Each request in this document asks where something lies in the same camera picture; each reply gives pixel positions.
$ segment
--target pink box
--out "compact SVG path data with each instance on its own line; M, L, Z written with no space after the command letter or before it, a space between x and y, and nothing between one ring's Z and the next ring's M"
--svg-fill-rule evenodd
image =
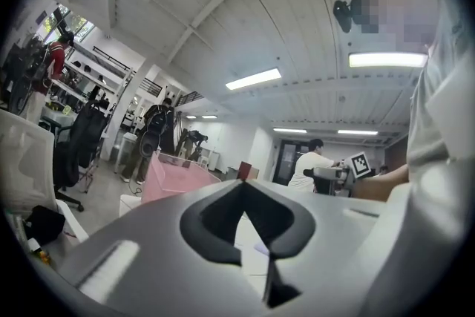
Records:
M192 192L220 180L194 161L167 154L157 154L150 159L142 191L142 203Z

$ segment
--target window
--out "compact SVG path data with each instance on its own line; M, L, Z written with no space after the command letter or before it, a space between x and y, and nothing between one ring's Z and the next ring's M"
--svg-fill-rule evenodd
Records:
M71 30L75 34L74 41L81 42L93 28L94 24L60 4L36 32L45 43L50 43L57 40L62 32Z
M94 24L91 22L86 22L82 28L77 31L76 35L74 36L74 41L81 42L93 28Z
M69 27L73 33L76 33L80 30L88 21L82 16L75 14L74 12L69 12L65 17L66 25Z
M65 6L62 5L62 4L60 4L60 5L58 6L58 8L59 8L59 12L60 12L63 16L65 16L65 15L68 14L68 12L69 12L69 8L65 7Z

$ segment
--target man in red shirt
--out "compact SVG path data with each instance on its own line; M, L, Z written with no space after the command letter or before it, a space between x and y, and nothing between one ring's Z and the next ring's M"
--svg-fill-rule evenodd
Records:
M27 104L21 114L26 120L38 124L42 115L43 106L45 105L46 95L50 90L51 80L61 78L62 69L65 65L65 49L72 46L73 42L74 33L68 31L65 35L59 37L59 39L48 46L50 64L43 78L33 82L31 85L33 93L30 95L30 98L28 98Z

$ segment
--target person with backpack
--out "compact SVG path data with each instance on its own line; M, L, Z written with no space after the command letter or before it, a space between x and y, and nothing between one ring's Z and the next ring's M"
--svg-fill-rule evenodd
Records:
M137 173L136 183L137 185L142 185L145 181L145 176L147 175L148 164L150 163L150 158L142 157L140 154L140 140L145 132L147 132L147 125L150 119L157 114L160 109L170 109L171 107L171 99L165 98L161 105L152 105L145 115L143 119L145 121L145 127L142 128L139 133L137 134L137 141L135 142L134 147L132 148L132 152L130 157L128 158L127 163L125 164L122 173L120 174L120 178L124 183L129 183L134 173L135 168L139 165L139 171Z
M73 46L74 33L68 31L62 35L55 42L52 42L47 47L46 58L49 60L47 63L46 71L40 80L34 80L31 83L33 93L27 100L21 117L26 120L38 124L42 115L42 109L45 105L46 95L50 90L51 80L59 79L62 75L62 69L65 65L65 50Z

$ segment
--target white ceiling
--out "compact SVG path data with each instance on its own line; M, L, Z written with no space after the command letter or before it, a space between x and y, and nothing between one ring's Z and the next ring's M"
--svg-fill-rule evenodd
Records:
M419 71L349 68L350 50L375 42L358 30L341 32L335 0L57 1L154 57L224 114L260 114L273 126L305 127L330 141L341 141L340 127L377 129L375 139L350 138L376 145L407 132ZM234 92L225 86L270 68L282 79Z

